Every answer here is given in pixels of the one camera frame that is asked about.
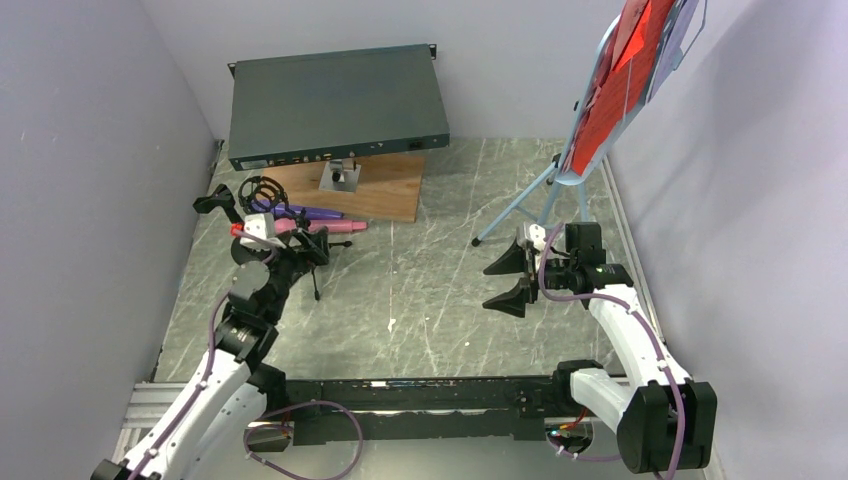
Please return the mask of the purple microphone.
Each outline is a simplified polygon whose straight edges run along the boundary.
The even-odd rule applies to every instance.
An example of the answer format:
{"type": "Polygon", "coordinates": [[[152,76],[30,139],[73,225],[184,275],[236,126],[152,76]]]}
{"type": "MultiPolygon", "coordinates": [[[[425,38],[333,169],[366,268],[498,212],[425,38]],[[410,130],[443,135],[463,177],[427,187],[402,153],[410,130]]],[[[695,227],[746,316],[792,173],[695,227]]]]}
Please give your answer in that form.
{"type": "Polygon", "coordinates": [[[282,202],[271,207],[268,200],[254,201],[252,206],[260,213],[271,212],[275,218],[293,218],[301,214],[308,220],[337,220],[344,218],[344,214],[337,210],[297,204],[286,206],[282,202]]]}

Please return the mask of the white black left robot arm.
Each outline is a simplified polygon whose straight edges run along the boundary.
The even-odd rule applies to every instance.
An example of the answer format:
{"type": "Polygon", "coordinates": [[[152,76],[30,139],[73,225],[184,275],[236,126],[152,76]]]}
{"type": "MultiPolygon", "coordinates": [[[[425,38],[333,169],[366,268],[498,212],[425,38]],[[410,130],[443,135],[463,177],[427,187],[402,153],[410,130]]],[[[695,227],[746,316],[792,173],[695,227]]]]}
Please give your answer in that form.
{"type": "Polygon", "coordinates": [[[284,376],[263,360],[292,287],[328,264],[328,232],[297,228],[269,239],[232,232],[251,244],[233,245],[241,263],[215,303],[195,373],[150,432],[121,460],[101,461],[92,478],[193,479],[221,437],[285,411],[284,376]]]}

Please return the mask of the black tripod mic stand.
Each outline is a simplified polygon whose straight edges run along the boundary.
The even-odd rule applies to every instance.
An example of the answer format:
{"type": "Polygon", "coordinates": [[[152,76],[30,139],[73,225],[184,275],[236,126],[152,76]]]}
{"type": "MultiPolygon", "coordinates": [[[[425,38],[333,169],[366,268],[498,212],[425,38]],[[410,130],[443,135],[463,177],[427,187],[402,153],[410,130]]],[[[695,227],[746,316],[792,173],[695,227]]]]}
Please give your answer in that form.
{"type": "MultiPolygon", "coordinates": [[[[285,191],[284,187],[276,180],[267,176],[254,176],[244,180],[239,187],[237,199],[239,205],[244,210],[245,216],[249,214],[260,213],[252,206],[252,203],[257,200],[268,200],[270,202],[271,207],[275,206],[276,204],[279,204],[280,202],[282,202],[286,206],[290,204],[287,192],[285,191]]],[[[303,214],[287,219],[293,219],[297,224],[296,229],[303,230],[307,230],[309,223],[312,221],[306,219],[303,214]]],[[[334,247],[347,248],[352,245],[352,242],[350,240],[333,242],[330,239],[331,235],[333,234],[328,233],[330,250],[334,247]]],[[[244,252],[250,256],[249,261],[262,261],[266,263],[266,265],[268,265],[268,263],[274,258],[276,250],[276,247],[274,246],[271,246],[269,250],[253,250],[243,246],[242,248],[244,252]]],[[[321,299],[320,287],[318,285],[318,275],[316,273],[316,270],[318,268],[319,267],[316,267],[311,273],[309,273],[309,275],[312,277],[313,293],[314,298],[316,300],[321,299]]]]}

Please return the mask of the black round-base mic stand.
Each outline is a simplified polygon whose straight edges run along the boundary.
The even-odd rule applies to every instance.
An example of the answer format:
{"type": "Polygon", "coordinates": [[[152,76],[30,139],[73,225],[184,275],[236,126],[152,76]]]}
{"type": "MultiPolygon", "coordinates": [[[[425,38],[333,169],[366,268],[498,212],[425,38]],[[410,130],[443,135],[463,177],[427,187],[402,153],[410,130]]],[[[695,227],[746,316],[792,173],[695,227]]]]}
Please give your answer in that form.
{"type": "Polygon", "coordinates": [[[242,265],[250,260],[250,256],[244,252],[241,245],[239,233],[243,231],[244,220],[237,212],[235,204],[235,199],[229,187],[225,184],[219,184],[210,195],[197,197],[192,207],[196,213],[201,215],[209,214],[216,208],[223,210],[229,220],[230,235],[233,237],[230,255],[237,265],[242,265]]]}

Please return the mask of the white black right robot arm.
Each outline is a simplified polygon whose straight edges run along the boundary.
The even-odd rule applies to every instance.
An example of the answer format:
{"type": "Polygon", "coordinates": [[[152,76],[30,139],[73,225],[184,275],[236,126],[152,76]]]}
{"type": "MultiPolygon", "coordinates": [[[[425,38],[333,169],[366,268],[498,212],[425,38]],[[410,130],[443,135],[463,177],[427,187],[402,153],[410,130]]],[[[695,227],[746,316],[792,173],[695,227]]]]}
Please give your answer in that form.
{"type": "Polygon", "coordinates": [[[615,434],[618,456],[635,474],[671,479],[710,464],[716,392],[694,380],[660,340],[626,268],[608,261],[599,224],[562,223],[548,231],[526,222],[484,272],[518,277],[484,308],[522,318],[539,297],[578,302],[610,340],[627,381],[595,361],[564,362],[550,391],[557,411],[594,414],[615,434]]]}

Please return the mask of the light blue music stand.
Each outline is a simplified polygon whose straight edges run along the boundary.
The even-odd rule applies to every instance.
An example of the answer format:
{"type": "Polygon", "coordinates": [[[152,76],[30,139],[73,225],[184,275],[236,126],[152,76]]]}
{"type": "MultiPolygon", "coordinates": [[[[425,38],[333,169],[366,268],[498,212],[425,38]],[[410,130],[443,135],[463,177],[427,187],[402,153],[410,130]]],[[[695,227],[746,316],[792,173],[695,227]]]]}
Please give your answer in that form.
{"type": "Polygon", "coordinates": [[[706,26],[706,1],[627,1],[607,27],[585,91],[573,107],[571,132],[550,165],[483,230],[473,247],[511,213],[546,225],[565,186],[577,189],[579,215],[589,219],[585,182],[706,26]]]}

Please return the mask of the pink microphone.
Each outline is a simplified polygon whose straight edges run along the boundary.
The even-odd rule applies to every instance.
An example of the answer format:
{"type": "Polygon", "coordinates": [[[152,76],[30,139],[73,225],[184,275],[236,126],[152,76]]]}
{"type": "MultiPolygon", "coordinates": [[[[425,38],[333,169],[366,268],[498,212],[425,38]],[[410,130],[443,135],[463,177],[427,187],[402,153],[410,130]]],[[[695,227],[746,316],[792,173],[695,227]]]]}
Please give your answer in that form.
{"type": "MultiPolygon", "coordinates": [[[[297,228],[297,224],[293,219],[281,218],[274,222],[277,233],[282,233],[297,228]]],[[[319,219],[312,220],[307,227],[310,233],[318,232],[326,229],[330,234],[345,234],[355,233],[366,230],[368,224],[365,221],[355,221],[350,219],[319,219]]]]}

